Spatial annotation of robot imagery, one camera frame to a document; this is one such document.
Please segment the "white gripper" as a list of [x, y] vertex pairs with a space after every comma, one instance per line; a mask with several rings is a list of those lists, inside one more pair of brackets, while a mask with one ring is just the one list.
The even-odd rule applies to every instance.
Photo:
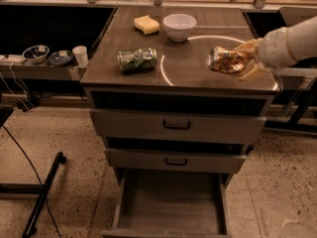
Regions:
[[252, 39], [235, 47], [235, 52], [250, 56], [258, 55], [261, 61], [250, 61], [236, 75], [236, 79], [255, 80], [268, 73], [266, 66], [274, 69], [283, 69], [296, 64], [297, 60], [293, 57], [289, 47], [288, 32], [288, 28], [282, 27], [268, 32], [263, 38]]

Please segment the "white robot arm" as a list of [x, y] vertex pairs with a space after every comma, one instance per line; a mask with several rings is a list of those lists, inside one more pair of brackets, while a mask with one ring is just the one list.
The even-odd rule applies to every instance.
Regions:
[[271, 70], [282, 70], [300, 60], [314, 58], [317, 56], [317, 16], [270, 31], [263, 38], [237, 46], [234, 51], [247, 60], [245, 69], [236, 74], [240, 80], [260, 78]]

